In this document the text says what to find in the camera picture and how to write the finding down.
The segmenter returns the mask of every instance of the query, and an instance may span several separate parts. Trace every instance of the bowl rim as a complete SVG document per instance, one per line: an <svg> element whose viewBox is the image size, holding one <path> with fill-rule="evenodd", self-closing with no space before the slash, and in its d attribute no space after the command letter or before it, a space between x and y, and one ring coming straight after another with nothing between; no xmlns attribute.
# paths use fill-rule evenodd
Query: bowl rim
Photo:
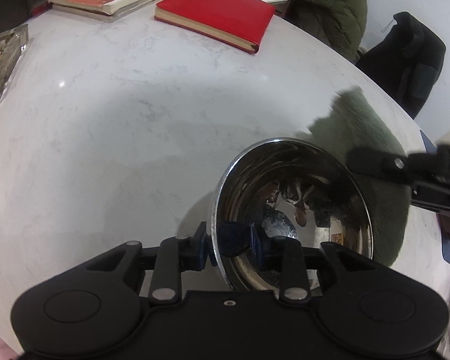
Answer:
<svg viewBox="0 0 450 360"><path fill-rule="evenodd" d="M220 274L222 275L222 278L226 283L233 287L233 284L230 282L227 276L227 272L225 269L225 266L222 261L222 257L220 256L220 252L218 250L218 239L217 239L217 212L218 212L218 202L220 200L220 196L222 194L222 190L224 188L225 182L227 181L228 176L230 175L231 171L236 167L236 165L239 163L239 161L245 157L248 153L250 153L252 150L255 150L256 148L263 146L265 144L269 143L276 143L276 142L290 142L290 143L299 143L302 145L309 146L315 150L320 151L322 154L329 157L332 161L334 161L337 165L339 165L341 168L348 173L348 176L350 178L350 181L355 186L362 202L365 208L365 213L367 214L368 219L368 226L370 228L370 259L373 259L373 228L372 223L370 219L370 214L368 213L368 207L367 203L365 202L365 199L363 198L363 194L359 188L359 186L356 184L355 179L353 178L352 173L347 169L345 165L343 165L341 162L339 162L333 155L331 155L329 152L325 151L321 147L318 147L312 143L306 142L305 140L297 139L297 138L287 138L287 137L276 137L276 138L268 138L261 140L257 143L254 143L248 147L246 147L244 150L240 152L239 155L237 155L234 160L229 164L226 171L222 174L222 177L220 178L220 181L218 182L214 193L213 193L213 199L210 202L210 208L208 210L208 218L207 218L207 233L211 236L211 242L212 242L212 248L215 255L215 260L217 262L218 269L220 271Z"/></svg>

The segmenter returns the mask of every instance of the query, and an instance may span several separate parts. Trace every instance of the glass ashtray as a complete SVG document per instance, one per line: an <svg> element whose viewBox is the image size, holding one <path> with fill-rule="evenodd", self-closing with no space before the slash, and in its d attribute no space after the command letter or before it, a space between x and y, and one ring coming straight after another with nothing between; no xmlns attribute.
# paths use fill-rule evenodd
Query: glass ashtray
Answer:
<svg viewBox="0 0 450 360"><path fill-rule="evenodd" d="M0 33L0 98L27 43L27 24Z"/></svg>

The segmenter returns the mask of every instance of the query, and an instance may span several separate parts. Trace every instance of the black mount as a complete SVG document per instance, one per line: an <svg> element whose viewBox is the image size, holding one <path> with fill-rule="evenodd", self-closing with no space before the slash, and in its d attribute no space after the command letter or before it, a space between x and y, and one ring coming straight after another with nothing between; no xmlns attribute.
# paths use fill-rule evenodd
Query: black mount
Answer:
<svg viewBox="0 0 450 360"><path fill-rule="evenodd" d="M411 186L412 205L450 216L450 145L439 145L436 154L408 157L355 148L346 164L353 173Z"/></svg>
<svg viewBox="0 0 450 360"><path fill-rule="evenodd" d="M180 272L212 257L202 223L193 237L142 249L129 241L25 292L11 322L25 354L46 359L439 359L448 323L430 288L331 242L301 247L259 226L223 223L235 233L221 253L251 249L257 266L281 272L272 291L189 291ZM311 297L306 269L323 295ZM146 270L149 295L140 297Z"/></svg>

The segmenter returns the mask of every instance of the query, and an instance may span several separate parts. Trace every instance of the black clamp arm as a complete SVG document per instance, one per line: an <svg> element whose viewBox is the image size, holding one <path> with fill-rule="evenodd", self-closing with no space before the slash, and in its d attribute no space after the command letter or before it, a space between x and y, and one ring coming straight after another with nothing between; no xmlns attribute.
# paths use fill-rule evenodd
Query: black clamp arm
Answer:
<svg viewBox="0 0 450 360"><path fill-rule="evenodd" d="M355 148L346 165L353 172L412 188L412 205L450 216L450 145L436 154L408 157L370 148Z"/></svg>

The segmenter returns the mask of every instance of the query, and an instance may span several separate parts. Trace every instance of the metal screw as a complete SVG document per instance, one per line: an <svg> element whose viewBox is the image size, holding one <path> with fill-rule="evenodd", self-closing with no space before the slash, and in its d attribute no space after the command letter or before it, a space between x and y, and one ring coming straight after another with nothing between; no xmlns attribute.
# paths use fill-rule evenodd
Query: metal screw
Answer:
<svg viewBox="0 0 450 360"><path fill-rule="evenodd" d="M285 298L290 299L290 300L302 300L307 297L308 292L304 288L291 287L291 288L287 288L283 292L283 295L285 295Z"/></svg>
<svg viewBox="0 0 450 360"><path fill-rule="evenodd" d="M395 162L395 166L398 169L403 169L405 167L404 162L401 159L399 159L399 158L396 158L394 162Z"/></svg>
<svg viewBox="0 0 450 360"><path fill-rule="evenodd" d="M157 288L151 293L151 296L157 300L171 300L175 297L175 291L171 288Z"/></svg>

